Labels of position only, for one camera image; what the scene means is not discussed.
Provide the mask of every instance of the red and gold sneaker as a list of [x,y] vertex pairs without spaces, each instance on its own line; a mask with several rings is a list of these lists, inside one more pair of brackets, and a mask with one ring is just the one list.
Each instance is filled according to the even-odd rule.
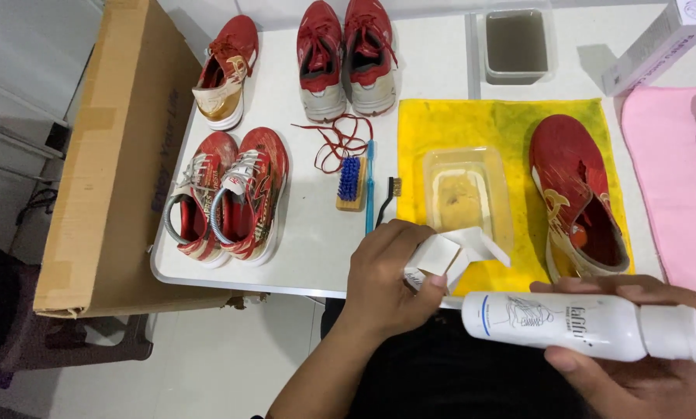
[[629,268],[611,214],[604,160],[577,119],[552,115],[532,135],[529,166],[547,205],[547,269],[560,277],[621,274]]
[[244,136],[239,157],[214,197],[215,216],[209,215],[223,250],[253,266],[269,260],[276,248],[278,202],[288,170],[286,148],[275,131],[260,127]]
[[297,58],[306,117],[328,122],[343,115],[348,103],[340,81],[343,30],[335,11],[322,0],[304,13],[297,34]]
[[[237,143],[227,133],[214,132],[200,144],[183,172],[162,212],[167,233],[178,243],[177,248],[206,268],[218,268],[229,255],[211,232],[209,210],[221,176],[237,157]],[[180,203],[180,233],[172,227],[172,206]]]
[[259,51],[257,28],[234,16],[209,45],[208,58],[193,95],[213,130],[231,130],[244,114],[244,79],[252,75]]
[[347,51],[353,109],[376,116],[395,103],[392,24],[378,0],[351,0],[345,11]]

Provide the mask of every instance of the blue toothbrush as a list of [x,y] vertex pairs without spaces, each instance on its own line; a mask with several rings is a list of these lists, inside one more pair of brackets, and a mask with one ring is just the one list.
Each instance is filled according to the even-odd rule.
[[374,139],[371,138],[366,147],[368,173],[366,174],[366,234],[374,230]]

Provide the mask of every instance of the white plastic bottle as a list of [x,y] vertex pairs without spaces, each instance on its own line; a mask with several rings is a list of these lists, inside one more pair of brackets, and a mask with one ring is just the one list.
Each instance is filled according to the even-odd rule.
[[470,292],[462,321],[475,338],[534,348],[560,346],[589,357],[696,362],[696,310],[636,306],[616,295]]

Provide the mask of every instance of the brown plastic chair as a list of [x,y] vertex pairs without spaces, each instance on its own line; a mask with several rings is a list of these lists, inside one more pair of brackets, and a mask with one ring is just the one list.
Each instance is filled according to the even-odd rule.
[[32,311],[39,266],[21,266],[17,314],[0,349],[0,371],[17,372],[105,362],[143,361],[154,346],[145,337],[148,315],[131,315],[120,343],[86,343],[83,319],[52,319]]

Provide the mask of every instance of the tabletop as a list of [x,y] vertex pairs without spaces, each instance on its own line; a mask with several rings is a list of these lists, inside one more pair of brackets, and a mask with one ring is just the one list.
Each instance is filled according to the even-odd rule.
[[[395,71],[401,99],[550,100],[604,97],[594,81],[610,58],[620,56],[648,27],[665,5],[622,5],[555,9],[553,22],[557,68],[548,81],[529,86],[494,86],[480,80],[482,51],[477,44],[479,15],[442,16],[392,22],[399,68]],[[266,126],[286,144],[291,173],[279,205],[278,248],[266,264],[253,268],[237,260],[207,269],[176,249],[176,242],[159,228],[151,254],[151,269],[163,282],[248,291],[345,297],[349,257],[364,236],[365,213],[335,209],[339,174],[325,175],[313,167],[323,144],[299,99],[296,59],[297,30],[260,33],[259,62],[244,87],[244,119],[229,132],[239,143],[251,129]],[[662,87],[696,86],[696,46],[653,83]],[[645,205],[632,160],[619,126],[622,99],[603,99],[613,154],[624,195],[636,273],[663,277],[651,236]],[[371,118],[377,152],[375,196],[387,195],[389,176],[397,175],[397,117],[390,112]],[[175,179],[200,142],[212,131],[193,107]],[[366,129],[359,137],[368,139]],[[394,201],[385,220],[395,213]],[[179,210],[172,213],[179,228]],[[447,298],[446,306],[457,306]]]

